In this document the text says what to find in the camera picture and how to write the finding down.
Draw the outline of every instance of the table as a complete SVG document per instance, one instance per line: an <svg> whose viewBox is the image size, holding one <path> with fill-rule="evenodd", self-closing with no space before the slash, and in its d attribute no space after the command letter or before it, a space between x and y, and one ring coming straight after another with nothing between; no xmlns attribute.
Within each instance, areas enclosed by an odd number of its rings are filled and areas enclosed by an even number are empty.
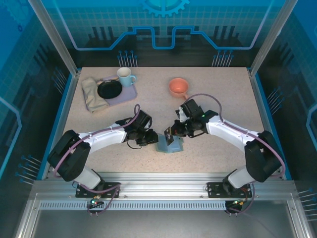
<svg viewBox="0 0 317 238"><path fill-rule="evenodd" d="M117 67L84 67L73 97L64 131L77 133L95 131L110 126L116 120L132 117L135 104L153 118L152 128L163 134L177 119L175 110L184 102L170 96L168 83L175 77L185 78L188 94L209 93L223 107L223 117L244 128L263 131L259 110L246 68L234 67L133 67L138 78L136 99L91 114L85 107L81 81L116 74ZM203 110L218 112L218 105L208 97L195 101ZM166 154L154 145L132 150L126 143L115 144L91 154L87 166L97 172L138 173L218 173L231 172L245 164L244 154L216 136L204 134L184 139L184 151Z"/></svg>

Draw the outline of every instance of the black plate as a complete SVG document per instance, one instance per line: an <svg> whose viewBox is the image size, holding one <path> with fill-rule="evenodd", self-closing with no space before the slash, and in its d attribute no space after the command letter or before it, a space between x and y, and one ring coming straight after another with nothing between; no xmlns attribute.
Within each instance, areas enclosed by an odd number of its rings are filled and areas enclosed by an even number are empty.
<svg viewBox="0 0 317 238"><path fill-rule="evenodd" d="M116 80L102 82L98 86L97 92L98 95L104 99L115 98L122 92L122 85Z"/></svg>

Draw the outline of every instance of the beige towel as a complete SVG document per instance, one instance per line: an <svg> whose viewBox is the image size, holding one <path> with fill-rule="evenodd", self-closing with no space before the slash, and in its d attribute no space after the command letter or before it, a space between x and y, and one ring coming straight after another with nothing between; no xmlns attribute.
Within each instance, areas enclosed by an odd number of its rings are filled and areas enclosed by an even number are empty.
<svg viewBox="0 0 317 238"><path fill-rule="evenodd" d="M91 113L99 111L109 106L109 104L97 93L97 83L93 78L87 78L81 82L87 110Z"/></svg>

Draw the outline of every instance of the cable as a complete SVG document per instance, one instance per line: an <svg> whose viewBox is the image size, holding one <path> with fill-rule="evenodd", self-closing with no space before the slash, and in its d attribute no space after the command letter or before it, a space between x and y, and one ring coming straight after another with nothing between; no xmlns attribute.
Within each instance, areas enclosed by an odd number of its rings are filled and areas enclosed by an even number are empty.
<svg viewBox="0 0 317 238"><path fill-rule="evenodd" d="M116 188L116 190L114 191L114 194L113 194L111 200L109 201L109 203L107 204L107 206L106 206L102 211L96 212L97 214L102 214L102 213L104 213L104 212L109 208L110 204L112 203L112 201L113 201L115 195L117 194L117 192L119 191L119 189L120 189L120 185L119 185L119 187ZM87 212L89 212L90 214L94 214L94 213L92 213L92 212L90 211L89 205L87 205Z"/></svg>
<svg viewBox="0 0 317 238"><path fill-rule="evenodd" d="M139 149L142 148L142 146L140 146L139 148L134 148L134 147L132 147L131 145L129 145L129 142L128 142L128 141L127 141L127 145L129 146L129 148L134 149L134 150L139 150Z"/></svg>
<svg viewBox="0 0 317 238"><path fill-rule="evenodd" d="M254 199L256 197L256 191L255 191L255 187L254 187L254 184L251 183L251 186L252 186L252 190L253 190L253 195L252 195L252 200L250 202L250 204L248 205L248 207L246 209L244 209L243 211L239 211L237 209L234 209L234 208L229 208L229 210L231 211L235 211L237 214L243 214L243 215L246 215L254 220L256 220L260 225L262 225L272 236L274 236L275 238L278 238L278 236L276 236L266 225L264 225L257 217L255 216L252 216L250 214L247 214L246 212L251 208L253 202L254 202Z"/></svg>
<svg viewBox="0 0 317 238"><path fill-rule="evenodd" d="M252 206L252 204L253 204L253 202L254 202L254 199L255 199L255 197L256 197L256 189L255 189L253 183L251 183L251 186L252 186L252 190L253 190L253 195L252 195L251 202L249 203L249 205L247 206L246 209L244 209L243 211L239 211L239 214L244 214L246 211L248 211L248 210L251 208L251 206Z"/></svg>
<svg viewBox="0 0 317 238"><path fill-rule="evenodd" d="M217 98L215 98L215 97L212 96L212 95L206 94L206 93L197 93L197 94L194 94L194 95L190 96L190 97L186 100L186 102L187 102L188 100L192 99L193 97L196 97L196 96L207 96L207 97L210 97L210 98L214 99L214 100L218 103L218 105L219 105L219 118L220 118L220 120L222 121L223 124L225 124L226 126L230 127L231 129L234 129L234 130L236 130L236 131L238 131L238 132L240 132L240 133L243 133L243 134L245 134L245 135L247 135L247 136L250 136L250 137L252 137L253 139L257 140L257 141L260 142L262 145L264 145L267 149L269 149L269 150L277 157L277 159L279 160L279 162L280 162L281 165L282 165L282 171L280 172L280 174L278 174L278 175L271 175L270 177L272 177L272 178L278 178L278 177L281 177L281 176L283 176L283 175L285 174L286 167L285 167L285 163L284 163L283 159L280 157L280 155L279 155L269 144L267 144L267 143L266 143L264 140L262 140L261 138L258 138L257 136L255 136L255 135L249 133L248 130L245 131L245 130L242 130L242 129L238 128L238 127L235 127L235 126L233 126L233 125L227 123L227 122L222 118L222 105L221 105L220 101L219 101Z"/></svg>
<svg viewBox="0 0 317 238"><path fill-rule="evenodd" d="M135 119L138 117L138 115L139 115L139 113L140 113L140 108L141 108L141 107L140 107L139 104L136 104L136 105L135 105L135 107L134 107L134 114L135 114L135 115L134 115L134 117L132 118L132 120L129 121L127 124L121 125L121 126L117 126L117 127L114 127L114 128L108 127L108 128L105 128L105 129L97 130L97 131L91 133L90 135L87 135L87 136L83 137L82 139L78 140L75 144L73 144L73 145L67 150L67 152L63 155L63 157L62 157L61 160L58 162L58 164L56 165L55 170L54 170L54 173L53 173L54 177L56 177L56 178L60 178L60 177L61 177L61 176L56 175L56 173L57 173L57 171L58 171L60 165L64 162L64 160L65 160L66 157L69 155L69 153L70 153L73 149L76 148L77 145L79 145L79 144L80 144L81 142L83 142L84 140L86 140L86 139L88 139L89 137L91 137L91 136L93 136L93 135L96 135L96 134L98 134L98 133L105 132L105 131L108 131L108 130L117 130L117 129L120 129L120 128L124 128L124 127L126 127L126 126L129 126L129 125L130 125L132 122L134 122Z"/></svg>

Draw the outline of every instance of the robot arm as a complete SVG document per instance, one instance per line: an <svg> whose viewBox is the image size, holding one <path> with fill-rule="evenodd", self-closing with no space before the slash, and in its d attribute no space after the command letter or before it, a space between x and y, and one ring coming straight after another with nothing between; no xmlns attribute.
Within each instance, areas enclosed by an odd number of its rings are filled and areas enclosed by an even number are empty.
<svg viewBox="0 0 317 238"><path fill-rule="evenodd" d="M174 125L165 131L167 138L171 137L168 133L190 138L207 133L224 139L244 152L246 165L234 170L223 180L223 187L228 193L255 180L264 182L281 166L277 157L255 139L260 138L280 155L276 142L268 131L258 133L246 130L223 120L214 111L204 112L193 99L181 105L176 113L180 120L175 120ZM202 133L194 135L197 130Z"/></svg>
<svg viewBox="0 0 317 238"><path fill-rule="evenodd" d="M85 132L77 134L73 130L65 132L52 149L48 162L55 168L67 150L76 142L89 136L76 146L58 168L58 173L65 181L76 181L89 189L103 190L103 179L85 164L90 154L104 147L135 140L139 146L146 146L158 142L158 135L149 129L152 118L140 110L138 117L128 126L125 126L130 119L116 121L103 132Z"/></svg>

